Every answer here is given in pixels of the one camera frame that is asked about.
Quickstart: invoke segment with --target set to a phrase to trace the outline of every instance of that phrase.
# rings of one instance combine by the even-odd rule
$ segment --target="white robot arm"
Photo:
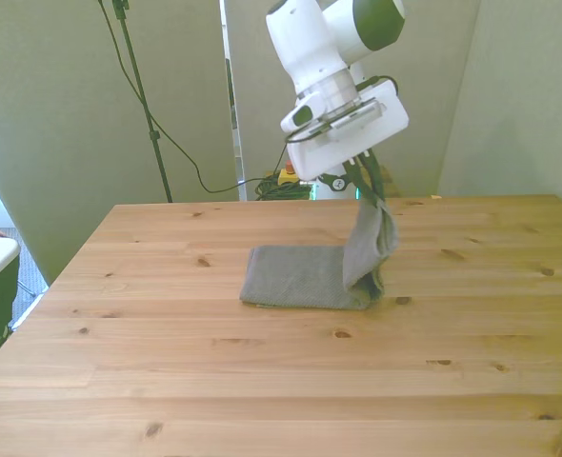
[[[297,100],[283,119],[288,152],[303,180],[342,164],[408,126],[408,114],[387,81],[358,90],[350,66],[394,43],[405,19],[401,0],[281,0],[267,25]]]

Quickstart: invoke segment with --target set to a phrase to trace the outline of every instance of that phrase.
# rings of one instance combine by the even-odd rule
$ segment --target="cable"
[[[203,190],[207,193],[222,193],[222,192],[227,192],[229,190],[233,190],[233,189],[236,189],[236,188],[240,188],[241,186],[244,186],[245,184],[253,182],[253,181],[262,181],[264,179],[267,179],[267,178],[251,178],[251,179],[243,181],[239,184],[236,184],[234,186],[230,186],[229,188],[220,189],[220,190],[211,190],[205,185],[205,183],[203,182],[203,178],[201,176],[201,170],[198,167],[198,165],[196,164],[196,162],[194,161],[194,159],[192,159],[191,156],[175,140],[173,140],[173,138],[171,138],[171,136],[165,131],[165,129],[163,129],[163,127],[158,123],[158,121],[151,114],[151,111],[149,110],[147,105],[145,105],[143,100],[141,99],[141,97],[139,95],[139,92],[137,91],[137,88],[135,87],[132,80],[130,79],[129,74],[127,73],[127,69],[125,69],[124,62],[122,61],[122,54],[120,53],[120,48],[118,47],[118,41],[116,40],[116,35],[115,35],[115,33],[113,31],[113,28],[111,26],[110,17],[108,16],[108,12],[106,11],[105,7],[103,6],[103,0],[98,0],[98,2],[99,2],[99,7],[101,7],[101,11],[103,12],[103,16],[105,17],[106,24],[108,25],[108,30],[110,32],[111,41],[112,41],[113,47],[116,51],[116,57],[118,59],[118,63],[120,64],[120,70],[122,70],[122,73],[125,75],[125,78],[127,79],[127,82],[129,83],[130,88],[132,89],[133,93],[135,94],[135,97],[137,97],[137,100],[139,100],[139,102],[142,104],[142,106],[144,106],[144,109],[148,110],[148,113],[150,114],[150,118],[151,118],[152,122],[160,129],[160,132],[163,135],[165,135],[165,137],[169,141],[171,141],[171,143],[176,148],[178,148],[182,152],[182,154],[184,154],[184,156],[190,161],[190,163],[194,167],[194,170],[196,171],[196,177],[198,178],[198,182],[199,182],[201,188],[203,188]],[[275,172],[279,168],[279,164],[281,163],[281,158],[283,157],[283,153],[285,152],[286,148],[287,148],[287,144],[283,147],[283,150],[281,151],[279,161],[277,163],[277,166],[275,167]]]
[[[289,135],[288,137],[286,137],[285,142],[288,145],[293,145],[293,144],[296,144],[296,143],[305,143],[307,141],[312,140],[313,138],[318,137],[319,135],[322,135],[325,131],[326,131],[325,129],[321,129],[321,130],[318,130],[318,131],[316,131],[315,133],[313,133],[309,136],[305,136],[304,138],[300,138],[299,140],[292,140],[292,138],[299,133],[299,132],[295,132],[295,133],[292,133],[291,135]]]
[[[388,76],[388,75],[383,75],[383,76],[373,76],[372,78],[367,79],[366,81],[364,81],[363,83],[359,83],[357,86],[355,86],[357,88],[358,92],[361,92],[363,89],[368,88],[370,86],[375,85],[378,81],[380,81],[381,79],[385,79],[385,80],[389,80],[393,83],[393,85],[395,86],[395,93],[397,95],[399,95],[399,84],[397,84],[397,81],[395,81],[395,78],[393,78],[392,76]]]

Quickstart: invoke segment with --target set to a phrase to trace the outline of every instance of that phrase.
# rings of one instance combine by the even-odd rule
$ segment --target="gray towel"
[[[344,247],[253,249],[240,298],[264,308],[366,309],[383,294],[378,270],[396,248],[387,204],[362,200]]]

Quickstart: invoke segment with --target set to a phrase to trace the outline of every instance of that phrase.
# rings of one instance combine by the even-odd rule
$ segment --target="white panel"
[[[279,122],[292,108],[291,79],[266,30],[271,0],[226,0],[232,72],[248,178],[272,170],[283,147]],[[405,195],[437,190],[479,0],[406,0],[398,42],[365,59],[368,75],[397,78],[411,125],[378,147]]]
[[[218,1],[133,0],[128,17],[152,112],[207,184],[231,186]],[[177,201],[236,199],[206,194],[190,163],[162,149]],[[0,196],[48,281],[113,205],[164,201],[143,110],[94,0],[0,2]]]
[[[440,192],[562,196],[562,0],[483,0]]]

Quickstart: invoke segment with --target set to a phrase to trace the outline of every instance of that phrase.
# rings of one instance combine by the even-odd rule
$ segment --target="wooden table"
[[[0,351],[0,457],[562,457],[562,202],[391,206],[366,312],[237,299],[354,202],[116,207]]]

